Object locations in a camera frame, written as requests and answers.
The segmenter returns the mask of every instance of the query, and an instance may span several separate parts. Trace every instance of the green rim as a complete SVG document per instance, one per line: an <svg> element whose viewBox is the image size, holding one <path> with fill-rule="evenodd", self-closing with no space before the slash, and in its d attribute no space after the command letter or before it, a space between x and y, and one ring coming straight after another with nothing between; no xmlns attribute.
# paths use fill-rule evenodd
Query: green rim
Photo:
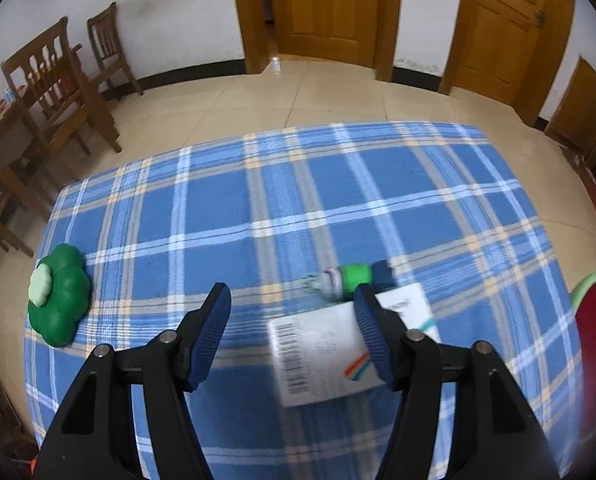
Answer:
<svg viewBox="0 0 596 480"><path fill-rule="evenodd" d="M571 303L574 305L574 314L578 311L580 304L587 291L592 285L596 284L596 272L591 273L586 278L582 279L578 285L574 287L569 295L571 297Z"/></svg>

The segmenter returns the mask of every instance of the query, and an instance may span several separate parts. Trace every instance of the small green bottle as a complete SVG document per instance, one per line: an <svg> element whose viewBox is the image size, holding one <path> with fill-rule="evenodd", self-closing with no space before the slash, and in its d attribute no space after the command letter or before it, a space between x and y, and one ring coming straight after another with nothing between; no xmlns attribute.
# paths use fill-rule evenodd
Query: small green bottle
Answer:
<svg viewBox="0 0 596 480"><path fill-rule="evenodd" d="M380 260L371 265L329 267L320 273L317 287L325 300L350 301L361 283L371 283L376 294L396 286L391 267L386 260Z"/></svg>

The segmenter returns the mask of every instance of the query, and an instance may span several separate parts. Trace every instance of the white wall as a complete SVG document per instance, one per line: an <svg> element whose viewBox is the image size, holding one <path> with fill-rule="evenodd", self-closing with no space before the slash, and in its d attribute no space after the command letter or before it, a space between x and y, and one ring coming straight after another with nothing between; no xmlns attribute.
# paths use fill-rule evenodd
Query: white wall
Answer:
<svg viewBox="0 0 596 480"><path fill-rule="evenodd" d="M552 89L540 111L540 117L543 119L550 120L560 104L578 63L578 56L585 58L596 70L596 11L589 0L576 0L565 54L553 81Z"/></svg>
<svg viewBox="0 0 596 480"><path fill-rule="evenodd" d="M68 16L70 44L82 43L86 72L95 60L86 20L113 0L3 0L0 63L38 33ZM136 77L244 57L235 0L115 0L120 37ZM0 92L5 86L0 70Z"/></svg>
<svg viewBox="0 0 596 480"><path fill-rule="evenodd" d="M443 75L460 0L402 0L394 65Z"/></svg>

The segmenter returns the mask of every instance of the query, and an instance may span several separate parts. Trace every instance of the wooden door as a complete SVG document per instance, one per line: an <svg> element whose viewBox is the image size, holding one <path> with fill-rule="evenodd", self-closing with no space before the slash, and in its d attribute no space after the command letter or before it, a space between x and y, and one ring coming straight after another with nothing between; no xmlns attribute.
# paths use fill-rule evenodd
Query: wooden door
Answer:
<svg viewBox="0 0 596 480"><path fill-rule="evenodd" d="M273 0L282 54L373 66L379 0Z"/></svg>
<svg viewBox="0 0 596 480"><path fill-rule="evenodd" d="M453 85L512 104L548 16L544 0L461 0Z"/></svg>
<svg viewBox="0 0 596 480"><path fill-rule="evenodd" d="M596 142L596 71L582 57L545 133L564 137L585 155Z"/></svg>

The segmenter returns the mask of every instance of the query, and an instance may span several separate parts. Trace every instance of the metal screw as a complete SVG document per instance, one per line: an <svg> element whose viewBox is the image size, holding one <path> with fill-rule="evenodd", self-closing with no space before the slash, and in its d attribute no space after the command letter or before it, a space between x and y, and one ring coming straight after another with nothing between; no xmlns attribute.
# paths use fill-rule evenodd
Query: metal screw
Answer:
<svg viewBox="0 0 596 480"><path fill-rule="evenodd" d="M478 341L476 343L476 351L481 353L481 354L491 354L491 352L493 351L493 347L487 343L486 341Z"/></svg>
<svg viewBox="0 0 596 480"><path fill-rule="evenodd" d="M177 332L175 330L165 330L164 332L160 333L158 339L160 339L162 343L172 343L173 341L175 341L176 337Z"/></svg>
<svg viewBox="0 0 596 480"><path fill-rule="evenodd" d="M106 343L104 343L102 345L98 345L94 348L94 356L104 357L105 355L107 355L109 353L110 350L111 350L111 347L109 345L107 345Z"/></svg>
<svg viewBox="0 0 596 480"><path fill-rule="evenodd" d="M417 328L410 328L405 332L407 339L410 341L422 341L425 338L425 333L422 330L418 330Z"/></svg>

